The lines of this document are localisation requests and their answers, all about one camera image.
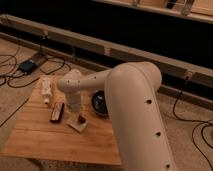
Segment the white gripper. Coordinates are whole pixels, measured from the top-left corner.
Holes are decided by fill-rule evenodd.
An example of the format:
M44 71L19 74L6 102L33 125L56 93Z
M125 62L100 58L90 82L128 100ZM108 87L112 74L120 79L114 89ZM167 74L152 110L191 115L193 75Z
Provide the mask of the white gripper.
M81 110L82 96L80 91L68 93L65 98L66 105L71 112L79 112Z

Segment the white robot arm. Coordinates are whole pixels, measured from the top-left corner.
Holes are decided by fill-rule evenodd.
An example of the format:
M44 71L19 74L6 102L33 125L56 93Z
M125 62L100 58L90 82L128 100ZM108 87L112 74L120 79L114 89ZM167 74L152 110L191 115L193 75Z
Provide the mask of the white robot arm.
M151 62L127 62L83 75L73 69L57 81L72 106L82 90L102 90L125 171L178 171L156 99L160 69Z

